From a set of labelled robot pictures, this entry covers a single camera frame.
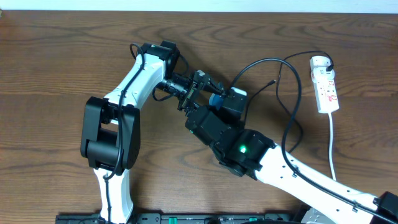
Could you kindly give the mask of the blue Galaxy smartphone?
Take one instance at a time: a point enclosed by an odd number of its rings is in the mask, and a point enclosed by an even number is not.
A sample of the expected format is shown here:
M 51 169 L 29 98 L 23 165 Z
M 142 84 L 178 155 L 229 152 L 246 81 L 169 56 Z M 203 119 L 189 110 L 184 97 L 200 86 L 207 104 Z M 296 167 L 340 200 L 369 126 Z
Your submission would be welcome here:
M 216 110 L 219 110 L 223 104 L 223 95 L 224 93 L 222 95 L 212 93 L 209 99 L 209 105 L 214 106 Z

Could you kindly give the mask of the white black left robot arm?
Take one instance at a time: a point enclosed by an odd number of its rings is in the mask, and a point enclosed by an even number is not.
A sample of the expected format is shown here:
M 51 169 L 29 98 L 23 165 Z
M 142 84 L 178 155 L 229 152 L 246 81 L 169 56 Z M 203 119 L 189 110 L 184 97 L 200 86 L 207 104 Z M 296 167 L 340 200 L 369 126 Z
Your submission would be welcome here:
M 135 60 L 132 69 L 103 98 L 92 96 L 83 117 L 80 151 L 99 182 L 101 223 L 127 223 L 131 219 L 130 170 L 141 146 L 141 109 L 148 97 L 157 88 L 180 101 L 192 99 L 196 90 L 217 95 L 223 92 L 222 85 L 203 72 L 193 78 L 174 73 L 181 55 L 173 42 L 131 43 L 129 48 Z

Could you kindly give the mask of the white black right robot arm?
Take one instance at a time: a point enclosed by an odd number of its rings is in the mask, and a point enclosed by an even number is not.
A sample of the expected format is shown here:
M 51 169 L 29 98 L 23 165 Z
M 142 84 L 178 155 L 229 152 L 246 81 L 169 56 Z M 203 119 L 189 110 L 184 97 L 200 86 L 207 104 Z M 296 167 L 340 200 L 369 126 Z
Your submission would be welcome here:
M 218 162 L 234 175 L 249 176 L 281 189 L 318 210 L 335 223 L 397 223 L 384 198 L 360 192 L 306 166 L 283 152 L 258 131 L 241 121 L 221 118 L 212 106 L 187 113 L 185 123 Z

